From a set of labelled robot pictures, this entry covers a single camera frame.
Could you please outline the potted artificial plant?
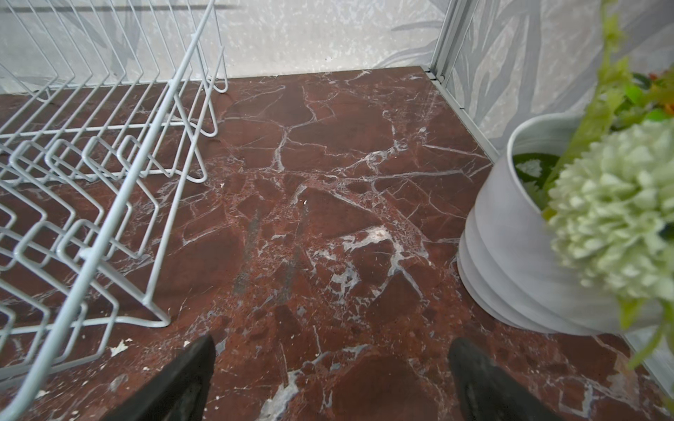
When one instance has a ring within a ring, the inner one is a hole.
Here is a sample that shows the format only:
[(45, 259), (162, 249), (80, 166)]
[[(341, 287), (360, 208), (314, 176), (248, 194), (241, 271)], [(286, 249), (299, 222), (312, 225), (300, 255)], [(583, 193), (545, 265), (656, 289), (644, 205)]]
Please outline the potted artificial plant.
[(600, 5), (598, 82), (583, 114), (519, 125), (466, 219), (457, 267), (490, 315), (540, 333), (649, 327), (640, 366), (673, 342), (673, 73), (616, 59), (624, 40)]

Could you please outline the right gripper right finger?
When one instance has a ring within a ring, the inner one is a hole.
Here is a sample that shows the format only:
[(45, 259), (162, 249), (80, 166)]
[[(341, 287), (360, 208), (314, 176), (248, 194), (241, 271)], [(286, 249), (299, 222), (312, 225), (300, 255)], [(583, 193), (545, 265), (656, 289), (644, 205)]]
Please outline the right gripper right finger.
[(448, 360), (465, 420), (561, 419), (467, 338), (452, 342)]

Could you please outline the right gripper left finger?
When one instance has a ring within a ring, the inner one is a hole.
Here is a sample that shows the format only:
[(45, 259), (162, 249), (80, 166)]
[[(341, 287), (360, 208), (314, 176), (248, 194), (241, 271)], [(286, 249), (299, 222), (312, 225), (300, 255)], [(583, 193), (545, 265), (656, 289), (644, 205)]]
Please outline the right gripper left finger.
[(215, 368), (213, 338), (193, 341), (105, 420), (201, 420)]

